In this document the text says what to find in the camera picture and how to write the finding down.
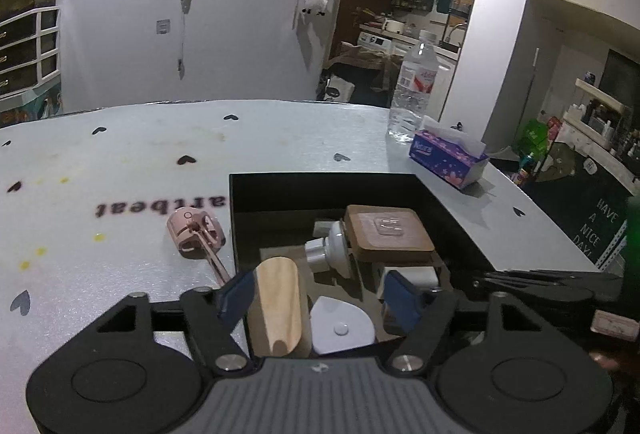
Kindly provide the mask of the pink plastic clip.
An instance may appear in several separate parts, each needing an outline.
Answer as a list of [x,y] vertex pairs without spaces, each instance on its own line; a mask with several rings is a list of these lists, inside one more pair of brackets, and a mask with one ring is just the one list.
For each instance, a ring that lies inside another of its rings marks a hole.
[[183,257],[205,259],[213,269],[217,283],[231,279],[218,252],[226,244],[226,235],[216,217],[203,209],[182,207],[168,217],[169,235]]

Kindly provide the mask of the brown square wooden coaster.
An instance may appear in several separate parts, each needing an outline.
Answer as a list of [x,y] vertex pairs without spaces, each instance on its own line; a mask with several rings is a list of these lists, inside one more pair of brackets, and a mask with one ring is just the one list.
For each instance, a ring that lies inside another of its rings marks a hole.
[[352,254],[360,263],[433,263],[434,243],[411,209],[350,205],[344,224]]

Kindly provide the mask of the white pump bottle head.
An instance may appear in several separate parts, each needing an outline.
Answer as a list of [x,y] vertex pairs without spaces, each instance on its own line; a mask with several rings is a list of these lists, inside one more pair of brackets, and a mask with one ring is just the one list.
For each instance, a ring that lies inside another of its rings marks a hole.
[[325,236],[307,241],[304,251],[311,272],[324,273],[333,269],[343,278],[352,278],[347,238],[341,221],[332,222]]

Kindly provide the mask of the black cardboard storage box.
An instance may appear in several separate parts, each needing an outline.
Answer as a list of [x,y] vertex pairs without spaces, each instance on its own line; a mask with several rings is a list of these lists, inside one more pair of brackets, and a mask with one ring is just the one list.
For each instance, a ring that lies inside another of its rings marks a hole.
[[315,219],[342,217],[351,203],[416,211],[452,287],[471,301],[494,292],[481,280],[490,272],[568,276],[596,269],[504,175],[457,189],[431,173],[367,172],[230,175],[236,266],[252,269],[260,249],[309,237]]

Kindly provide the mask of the purple tissue pack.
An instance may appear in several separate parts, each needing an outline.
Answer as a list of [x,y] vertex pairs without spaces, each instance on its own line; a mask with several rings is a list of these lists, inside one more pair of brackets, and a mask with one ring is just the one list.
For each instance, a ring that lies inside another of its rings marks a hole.
[[409,157],[459,191],[480,180],[489,161],[483,142],[429,116],[414,133]]

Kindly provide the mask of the green shopping bag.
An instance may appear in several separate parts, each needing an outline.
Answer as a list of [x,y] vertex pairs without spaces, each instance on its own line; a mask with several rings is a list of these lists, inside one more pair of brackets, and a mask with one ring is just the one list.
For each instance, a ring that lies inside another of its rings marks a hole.
[[521,158],[532,156],[540,159],[546,154],[548,147],[548,127],[547,124],[530,119],[525,125],[516,142],[516,152]]

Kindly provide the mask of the clear plastic water bottle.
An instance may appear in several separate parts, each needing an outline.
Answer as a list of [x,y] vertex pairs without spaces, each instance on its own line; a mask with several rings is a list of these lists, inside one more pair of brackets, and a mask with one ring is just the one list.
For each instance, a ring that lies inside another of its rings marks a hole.
[[410,143],[426,116],[439,72],[436,42],[433,32],[421,30],[419,42],[402,60],[387,126],[388,134],[398,143]]

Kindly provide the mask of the brown jacket on chair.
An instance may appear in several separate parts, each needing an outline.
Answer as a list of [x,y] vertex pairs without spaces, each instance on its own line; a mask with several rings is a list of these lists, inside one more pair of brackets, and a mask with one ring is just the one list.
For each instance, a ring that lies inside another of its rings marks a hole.
[[323,68],[331,70],[337,66],[348,66],[370,70],[375,72],[371,89],[390,92],[396,86],[400,64],[401,57],[398,55],[342,41],[337,46],[337,54],[329,58]]

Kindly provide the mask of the white fluffy sheep toy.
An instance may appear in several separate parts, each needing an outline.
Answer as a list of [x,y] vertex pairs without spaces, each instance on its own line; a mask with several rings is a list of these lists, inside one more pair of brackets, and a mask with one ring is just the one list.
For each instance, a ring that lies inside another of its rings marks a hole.
[[305,0],[300,12],[309,16],[325,16],[328,12],[328,5],[329,0]]

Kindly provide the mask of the white drawer cabinet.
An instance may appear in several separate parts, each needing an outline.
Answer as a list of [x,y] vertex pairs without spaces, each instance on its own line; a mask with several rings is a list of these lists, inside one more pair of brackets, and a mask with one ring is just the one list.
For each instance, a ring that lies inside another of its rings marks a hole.
[[31,9],[1,22],[1,101],[61,83],[60,9]]

